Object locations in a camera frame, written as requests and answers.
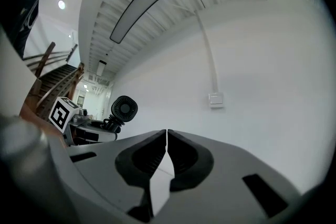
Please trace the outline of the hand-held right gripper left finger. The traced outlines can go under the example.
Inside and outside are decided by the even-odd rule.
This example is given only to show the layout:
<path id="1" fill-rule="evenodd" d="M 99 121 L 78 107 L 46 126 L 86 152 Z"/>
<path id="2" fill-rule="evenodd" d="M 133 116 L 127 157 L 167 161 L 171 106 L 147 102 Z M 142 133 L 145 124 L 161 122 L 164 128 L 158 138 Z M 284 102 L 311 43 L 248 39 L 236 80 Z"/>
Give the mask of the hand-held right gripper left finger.
<path id="1" fill-rule="evenodd" d="M 143 223 L 154 218 L 150 179 L 165 154 L 166 130 L 74 146 L 70 158 L 89 186 L 114 208 Z"/>

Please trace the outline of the rectangular ceiling light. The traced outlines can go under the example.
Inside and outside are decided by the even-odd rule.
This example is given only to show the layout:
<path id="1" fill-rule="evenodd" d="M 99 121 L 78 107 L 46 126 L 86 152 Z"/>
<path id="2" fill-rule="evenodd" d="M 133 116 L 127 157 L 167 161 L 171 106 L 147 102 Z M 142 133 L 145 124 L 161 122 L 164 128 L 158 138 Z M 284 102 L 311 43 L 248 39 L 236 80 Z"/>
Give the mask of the rectangular ceiling light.
<path id="1" fill-rule="evenodd" d="M 107 63 L 105 61 L 100 60 L 98 62 L 97 71 L 96 71 L 96 75 L 97 76 L 100 76 L 100 77 L 102 76 L 103 71 L 104 71 L 106 65 L 107 65 Z"/>

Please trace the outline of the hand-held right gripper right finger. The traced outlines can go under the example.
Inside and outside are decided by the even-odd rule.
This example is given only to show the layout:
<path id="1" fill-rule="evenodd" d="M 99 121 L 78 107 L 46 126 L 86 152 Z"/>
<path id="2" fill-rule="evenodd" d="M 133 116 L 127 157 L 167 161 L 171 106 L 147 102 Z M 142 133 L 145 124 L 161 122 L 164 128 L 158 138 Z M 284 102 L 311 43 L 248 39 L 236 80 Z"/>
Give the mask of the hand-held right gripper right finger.
<path id="1" fill-rule="evenodd" d="M 153 224 L 263 224 L 282 221 L 300 194 L 250 152 L 223 142 L 168 130 L 175 176 Z"/>

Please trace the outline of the white wall switch plate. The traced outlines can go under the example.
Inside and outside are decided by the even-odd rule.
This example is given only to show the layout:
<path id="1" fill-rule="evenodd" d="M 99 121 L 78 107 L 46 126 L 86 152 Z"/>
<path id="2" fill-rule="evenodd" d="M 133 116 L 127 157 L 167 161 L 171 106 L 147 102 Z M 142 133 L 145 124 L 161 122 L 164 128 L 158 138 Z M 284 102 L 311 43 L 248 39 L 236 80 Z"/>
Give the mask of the white wall switch plate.
<path id="1" fill-rule="evenodd" d="M 224 95 L 221 92 L 210 93 L 208 95 L 208 104 L 212 109 L 224 108 Z"/>

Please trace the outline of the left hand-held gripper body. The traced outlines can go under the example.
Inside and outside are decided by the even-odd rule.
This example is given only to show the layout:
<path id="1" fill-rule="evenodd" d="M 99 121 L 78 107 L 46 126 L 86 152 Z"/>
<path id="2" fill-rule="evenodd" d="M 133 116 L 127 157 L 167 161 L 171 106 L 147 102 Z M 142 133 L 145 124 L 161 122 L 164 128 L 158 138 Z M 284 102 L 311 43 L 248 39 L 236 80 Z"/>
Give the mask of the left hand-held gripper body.
<path id="1" fill-rule="evenodd" d="M 57 97 L 49 114 L 50 122 L 62 133 L 67 145 L 75 145 L 75 130 L 89 120 L 86 109 L 73 103 L 67 97 Z"/>

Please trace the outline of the person's left forearm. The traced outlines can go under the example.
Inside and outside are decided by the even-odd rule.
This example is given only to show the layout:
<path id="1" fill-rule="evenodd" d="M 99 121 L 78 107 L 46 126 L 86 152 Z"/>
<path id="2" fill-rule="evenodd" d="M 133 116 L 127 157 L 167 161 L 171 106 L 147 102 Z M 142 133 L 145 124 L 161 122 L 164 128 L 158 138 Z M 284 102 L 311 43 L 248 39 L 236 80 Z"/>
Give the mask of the person's left forearm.
<path id="1" fill-rule="evenodd" d="M 39 118 L 26 103 L 23 104 L 19 115 L 25 121 L 40 128 L 45 134 L 62 136 L 62 133 L 54 125 Z"/>

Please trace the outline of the long oval ceiling light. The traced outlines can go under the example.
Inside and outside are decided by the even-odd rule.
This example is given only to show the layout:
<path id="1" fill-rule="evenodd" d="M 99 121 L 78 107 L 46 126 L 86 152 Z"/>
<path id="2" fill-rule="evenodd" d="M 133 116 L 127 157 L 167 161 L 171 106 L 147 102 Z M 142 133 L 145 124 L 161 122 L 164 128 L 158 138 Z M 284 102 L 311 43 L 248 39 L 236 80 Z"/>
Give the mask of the long oval ceiling light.
<path id="1" fill-rule="evenodd" d="M 158 0 L 132 0 L 117 21 L 110 35 L 110 40 L 117 44 L 121 43 L 133 25 L 157 1 Z"/>

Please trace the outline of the person's black shirt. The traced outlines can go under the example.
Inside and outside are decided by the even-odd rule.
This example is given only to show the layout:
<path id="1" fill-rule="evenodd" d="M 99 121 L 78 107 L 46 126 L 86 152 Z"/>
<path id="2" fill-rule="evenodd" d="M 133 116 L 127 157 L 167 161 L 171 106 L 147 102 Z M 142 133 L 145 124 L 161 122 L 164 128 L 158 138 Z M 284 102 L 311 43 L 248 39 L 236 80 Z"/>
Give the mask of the person's black shirt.
<path id="1" fill-rule="evenodd" d="M 23 58 L 26 41 L 38 17 L 39 0 L 12 0 L 3 27 L 20 58 Z"/>

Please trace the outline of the wooden staircase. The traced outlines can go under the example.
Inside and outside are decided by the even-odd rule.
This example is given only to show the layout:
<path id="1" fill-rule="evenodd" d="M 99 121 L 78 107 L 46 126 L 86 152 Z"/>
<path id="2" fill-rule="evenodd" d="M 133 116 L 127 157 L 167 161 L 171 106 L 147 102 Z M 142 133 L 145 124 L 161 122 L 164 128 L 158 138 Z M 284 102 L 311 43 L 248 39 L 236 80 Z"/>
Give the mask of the wooden staircase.
<path id="1" fill-rule="evenodd" d="M 69 51 L 54 51 L 51 42 L 43 54 L 24 57 L 23 61 L 36 76 L 26 97 L 29 108 L 41 119 L 48 120 L 52 105 L 58 97 L 73 97 L 75 88 L 84 74 L 84 64 L 73 67 L 68 62 L 78 45 Z"/>

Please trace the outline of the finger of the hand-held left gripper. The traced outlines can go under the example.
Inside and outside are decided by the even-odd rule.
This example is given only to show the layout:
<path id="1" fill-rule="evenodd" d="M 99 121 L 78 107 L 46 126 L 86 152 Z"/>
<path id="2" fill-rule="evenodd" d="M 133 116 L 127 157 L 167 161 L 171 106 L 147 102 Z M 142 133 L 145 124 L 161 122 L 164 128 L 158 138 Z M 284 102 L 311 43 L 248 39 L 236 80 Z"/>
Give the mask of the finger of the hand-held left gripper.
<path id="1" fill-rule="evenodd" d="M 90 143 L 116 141 L 118 135 L 102 128 L 102 121 L 86 121 L 77 126 L 77 138 Z"/>

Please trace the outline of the black rounded object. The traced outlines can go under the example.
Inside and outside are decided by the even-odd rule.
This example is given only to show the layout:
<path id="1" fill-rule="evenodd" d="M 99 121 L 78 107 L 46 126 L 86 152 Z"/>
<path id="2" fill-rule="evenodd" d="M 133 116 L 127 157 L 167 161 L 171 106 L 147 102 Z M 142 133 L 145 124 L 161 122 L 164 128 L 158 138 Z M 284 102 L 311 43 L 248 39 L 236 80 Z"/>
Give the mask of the black rounded object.
<path id="1" fill-rule="evenodd" d="M 111 114 L 103 120 L 102 128 L 119 134 L 125 123 L 134 119 L 138 112 L 137 103 L 129 96 L 118 97 L 111 106 Z"/>

